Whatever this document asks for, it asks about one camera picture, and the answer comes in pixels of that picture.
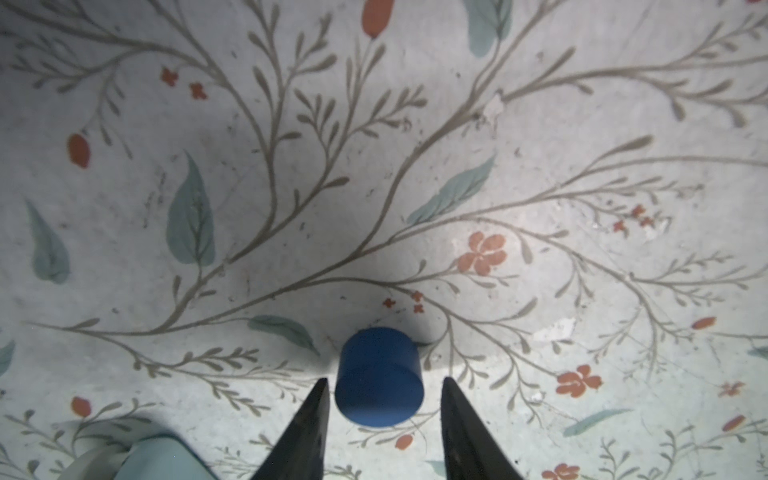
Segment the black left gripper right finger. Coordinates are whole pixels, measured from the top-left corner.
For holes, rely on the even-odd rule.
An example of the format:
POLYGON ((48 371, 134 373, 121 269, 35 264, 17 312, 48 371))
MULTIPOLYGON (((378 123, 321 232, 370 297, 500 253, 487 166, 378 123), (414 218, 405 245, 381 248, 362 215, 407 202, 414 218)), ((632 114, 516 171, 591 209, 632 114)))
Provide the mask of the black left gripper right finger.
POLYGON ((451 377, 443 380, 440 408, 448 480, 522 480, 451 377))

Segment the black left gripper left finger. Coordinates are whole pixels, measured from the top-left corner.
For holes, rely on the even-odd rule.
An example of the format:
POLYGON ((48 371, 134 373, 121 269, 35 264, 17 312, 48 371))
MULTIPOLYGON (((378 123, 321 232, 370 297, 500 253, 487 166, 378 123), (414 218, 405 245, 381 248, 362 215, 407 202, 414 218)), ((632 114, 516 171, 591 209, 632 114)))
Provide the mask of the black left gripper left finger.
POLYGON ((330 411, 327 378, 319 379, 252 480, 322 480, 330 411))

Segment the dark blue round block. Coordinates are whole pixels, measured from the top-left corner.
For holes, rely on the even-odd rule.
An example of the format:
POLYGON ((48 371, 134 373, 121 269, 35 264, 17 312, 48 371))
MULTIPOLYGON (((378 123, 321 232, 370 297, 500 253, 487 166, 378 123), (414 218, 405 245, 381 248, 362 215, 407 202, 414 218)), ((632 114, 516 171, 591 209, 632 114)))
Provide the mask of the dark blue round block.
POLYGON ((355 424, 386 428, 409 420, 425 395, 416 345, 392 328, 357 332, 341 351, 334 395, 355 424))

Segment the white stapler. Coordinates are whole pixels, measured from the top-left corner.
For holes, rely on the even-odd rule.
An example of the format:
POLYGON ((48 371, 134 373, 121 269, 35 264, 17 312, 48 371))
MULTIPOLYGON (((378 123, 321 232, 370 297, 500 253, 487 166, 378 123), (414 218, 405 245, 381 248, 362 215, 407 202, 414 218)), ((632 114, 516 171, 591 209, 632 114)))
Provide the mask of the white stapler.
POLYGON ((209 479, 216 475, 180 436, 169 431, 138 437, 120 437, 112 422, 84 426, 75 442, 88 433, 93 446, 58 474, 60 479, 209 479))

